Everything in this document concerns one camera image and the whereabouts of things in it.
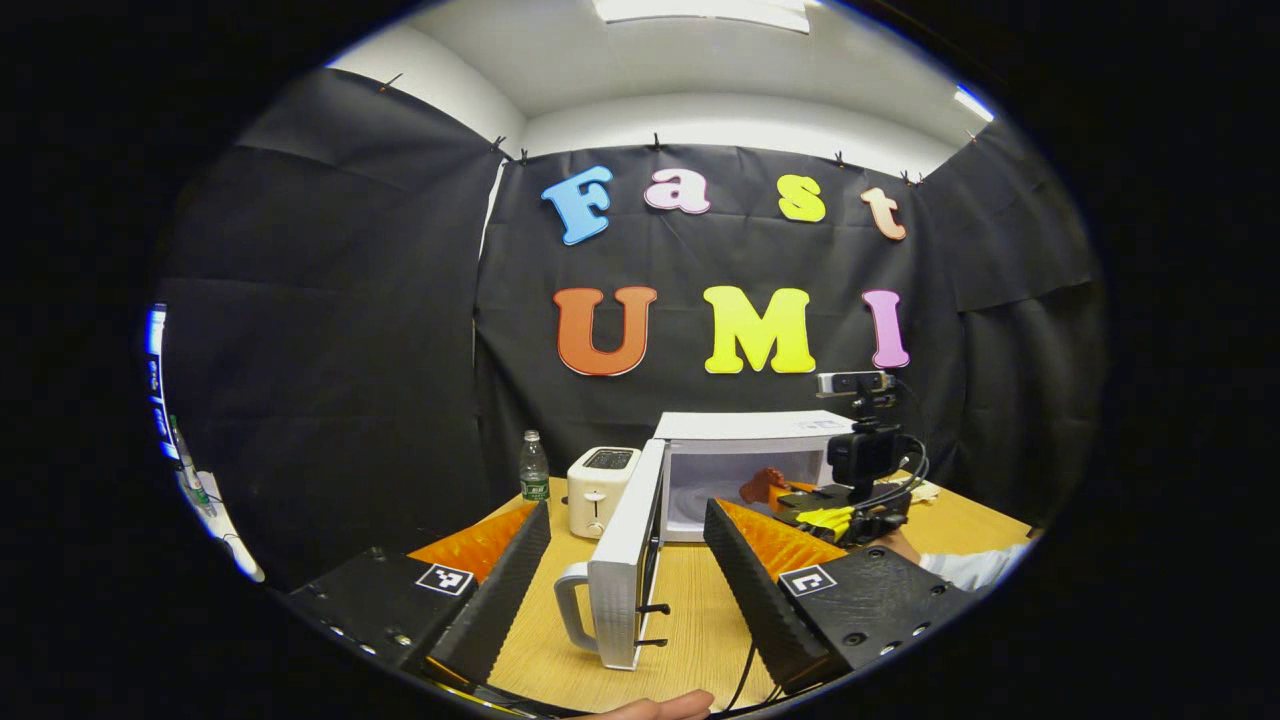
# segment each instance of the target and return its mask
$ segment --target letter f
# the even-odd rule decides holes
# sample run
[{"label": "letter f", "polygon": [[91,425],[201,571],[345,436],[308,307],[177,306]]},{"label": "letter f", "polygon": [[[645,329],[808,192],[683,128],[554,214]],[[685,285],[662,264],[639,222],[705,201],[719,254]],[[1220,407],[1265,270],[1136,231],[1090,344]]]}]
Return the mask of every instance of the letter f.
[{"label": "letter f", "polygon": [[604,165],[584,170],[543,191],[543,200],[550,200],[564,223],[564,245],[577,245],[609,227],[609,219],[591,213],[591,206],[609,209],[609,193],[602,182],[613,179]]}]

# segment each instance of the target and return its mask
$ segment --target black fabric backdrop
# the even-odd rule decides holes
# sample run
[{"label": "black fabric backdrop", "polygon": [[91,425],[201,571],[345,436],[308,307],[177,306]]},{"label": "black fabric backdrop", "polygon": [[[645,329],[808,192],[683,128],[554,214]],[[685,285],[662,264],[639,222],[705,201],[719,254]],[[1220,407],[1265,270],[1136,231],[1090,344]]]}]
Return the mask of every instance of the black fabric backdrop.
[{"label": "black fabric backdrop", "polygon": [[952,487],[1041,525],[1097,434],[1108,364],[1097,256],[1066,188],[1004,122],[919,190],[964,327]]},{"label": "black fabric backdrop", "polygon": [[[763,314],[773,291],[810,296],[817,372],[873,369],[876,340],[861,292],[892,290],[910,365],[895,370],[923,401],[886,413],[929,446],[931,479],[1030,524],[1043,524],[1079,480],[1105,377],[1094,259],[1047,165],[1001,123],[923,184],[804,155],[716,146],[598,149],[508,164],[486,229],[476,300],[481,436],[497,496],[516,491],[520,432],[541,432],[552,471],[595,445],[640,447],[662,413],[827,409],[806,374],[749,365],[707,373],[713,310],[707,287],[741,287]],[[564,246],[547,187],[602,164],[609,227]],[[644,190],[659,168],[708,181],[709,213],[657,210]],[[794,222],[777,178],[813,177],[827,217]],[[859,199],[881,187],[899,204],[901,242]],[[552,296],[594,287],[595,347],[621,342],[613,291],[657,290],[644,361],[613,378],[582,377],[556,350]]]},{"label": "black fabric backdrop", "polygon": [[[609,227],[566,246],[563,224],[544,188],[602,164]],[[658,210],[644,201],[650,176],[687,168],[708,182],[710,210],[700,215]],[[827,215],[794,222],[778,210],[778,177],[813,177]],[[859,199],[881,187],[899,204],[908,228],[901,242],[884,237]],[[849,414],[849,400],[818,400],[813,374],[780,374],[768,364],[733,375],[710,374],[712,286],[742,288],[756,313],[776,290],[809,293],[805,309],[809,352],[818,372],[874,369],[869,307],[861,293],[892,290],[910,365],[895,374],[924,401],[923,419],[910,404],[886,414],[927,437],[932,477],[946,482],[964,402],[964,351],[945,255],[924,231],[918,187],[900,178],[831,160],[718,146],[598,149],[548,155],[527,165],[508,163],[486,229],[476,300],[477,378],[481,434],[494,493],[516,488],[520,432],[541,432],[552,471],[563,474],[596,445],[641,447],[663,411],[769,411],[827,409]],[[594,287],[595,347],[621,342],[622,307],[613,292],[643,284],[657,290],[649,306],[644,360],[618,377],[584,377],[568,369],[556,347],[556,291]]]},{"label": "black fabric backdrop", "polygon": [[379,87],[280,97],[186,193],[159,288],[169,409],[280,588],[490,507],[463,379],[500,155]]}]

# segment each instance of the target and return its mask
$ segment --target ceiling light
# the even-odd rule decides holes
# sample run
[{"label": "ceiling light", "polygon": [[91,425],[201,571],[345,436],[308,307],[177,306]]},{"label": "ceiling light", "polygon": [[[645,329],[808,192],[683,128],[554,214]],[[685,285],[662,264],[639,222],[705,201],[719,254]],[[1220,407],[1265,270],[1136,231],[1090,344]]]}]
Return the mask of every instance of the ceiling light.
[{"label": "ceiling light", "polygon": [[718,18],[809,33],[804,0],[591,0],[605,23],[653,18]]},{"label": "ceiling light", "polygon": [[973,95],[969,95],[969,91],[965,90],[964,87],[959,86],[959,85],[956,86],[956,100],[961,105],[964,105],[965,108],[969,108],[970,110],[973,110],[974,114],[977,114],[979,118],[987,120],[988,123],[991,120],[996,119],[996,115],[992,115],[991,110],[983,108],[982,102],[978,102],[977,97],[974,97]]}]

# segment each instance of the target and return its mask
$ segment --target orange letter u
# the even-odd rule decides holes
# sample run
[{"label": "orange letter u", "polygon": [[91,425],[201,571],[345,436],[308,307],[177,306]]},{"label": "orange letter u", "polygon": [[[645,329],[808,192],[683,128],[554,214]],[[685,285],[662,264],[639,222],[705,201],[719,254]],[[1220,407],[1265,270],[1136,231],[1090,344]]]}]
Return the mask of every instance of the orange letter u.
[{"label": "orange letter u", "polygon": [[644,360],[649,345],[649,304],[658,299],[652,287],[623,287],[613,293],[622,304],[622,345],[613,352],[600,352],[591,343],[595,306],[604,293],[591,287],[572,287],[552,300],[561,309],[556,346],[561,360],[584,375],[621,375]]}]

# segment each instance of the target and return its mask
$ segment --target wooden table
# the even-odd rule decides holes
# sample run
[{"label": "wooden table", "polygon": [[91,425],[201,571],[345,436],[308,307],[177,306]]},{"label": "wooden table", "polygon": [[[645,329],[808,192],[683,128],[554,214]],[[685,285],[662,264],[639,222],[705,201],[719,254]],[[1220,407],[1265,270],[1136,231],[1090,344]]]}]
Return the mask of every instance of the wooden table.
[{"label": "wooden table", "polygon": [[[609,670],[599,656],[570,642],[552,587],[570,564],[590,560],[595,541],[568,532],[567,484],[550,479],[552,541],[538,566],[489,684],[525,697],[588,712],[603,712],[648,697],[668,700],[694,689],[716,696],[712,711],[733,697],[751,637],[728,583],[705,544],[671,543],[662,550],[653,602],[671,605],[671,615],[649,616],[646,638],[667,638],[667,647],[645,647],[635,671]],[[490,516],[518,507],[518,496]],[[941,489],[932,503],[911,506],[902,534],[920,552],[969,553],[1027,542],[1030,528],[972,500]],[[585,585],[579,588],[586,602]],[[584,618],[594,633],[590,618]],[[759,656],[751,664],[735,708],[758,705],[773,689]]]}]

